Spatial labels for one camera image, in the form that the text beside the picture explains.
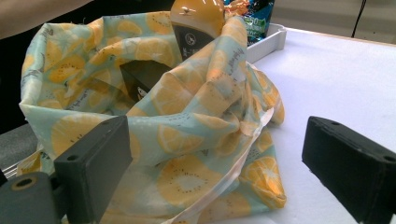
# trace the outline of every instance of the lemon print fabric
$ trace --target lemon print fabric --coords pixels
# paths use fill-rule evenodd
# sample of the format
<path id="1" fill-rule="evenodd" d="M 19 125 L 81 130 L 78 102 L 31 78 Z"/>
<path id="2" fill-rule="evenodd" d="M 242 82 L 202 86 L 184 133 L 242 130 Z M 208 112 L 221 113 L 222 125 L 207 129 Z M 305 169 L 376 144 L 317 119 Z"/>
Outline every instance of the lemon print fabric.
<path id="1" fill-rule="evenodd" d="M 21 68 L 20 107 L 38 144 L 19 174 L 53 173 L 53 161 L 96 125 L 126 116 L 133 161 L 101 223 L 196 224 L 283 207 L 267 124 L 282 123 L 285 111 L 246 53 L 238 17 L 184 62 L 168 11 L 45 23 Z M 141 61 L 169 70 L 136 102 L 120 67 Z"/>

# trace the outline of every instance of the white table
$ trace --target white table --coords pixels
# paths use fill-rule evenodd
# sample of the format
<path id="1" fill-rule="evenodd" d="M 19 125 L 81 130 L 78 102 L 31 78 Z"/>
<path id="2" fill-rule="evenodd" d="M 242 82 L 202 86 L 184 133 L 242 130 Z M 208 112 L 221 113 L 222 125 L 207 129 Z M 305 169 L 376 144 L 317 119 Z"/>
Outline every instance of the white table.
<path id="1" fill-rule="evenodd" d="M 286 110 L 285 122 L 271 130 L 288 202 L 219 224 L 356 223 L 302 163 L 309 116 L 338 121 L 396 151 L 396 46 L 287 31 L 285 48 L 255 65 L 276 84 Z"/>

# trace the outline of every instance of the fabric bag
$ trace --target fabric bag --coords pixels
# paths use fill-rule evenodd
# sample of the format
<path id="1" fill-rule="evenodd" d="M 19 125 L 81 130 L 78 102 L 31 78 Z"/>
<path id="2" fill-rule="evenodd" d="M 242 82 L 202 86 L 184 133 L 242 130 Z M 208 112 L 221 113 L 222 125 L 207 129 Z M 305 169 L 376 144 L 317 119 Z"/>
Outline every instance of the fabric bag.
<path id="1" fill-rule="evenodd" d="M 184 62 L 167 11 L 44 24 L 21 77 L 20 107 L 39 144 L 18 174 L 54 172 L 81 136 L 127 115 L 133 162 L 101 223 L 206 223 L 283 207 L 266 125 L 280 124 L 284 108 L 246 52 L 238 17 Z M 172 69 L 134 102 L 120 65 L 146 60 Z"/>

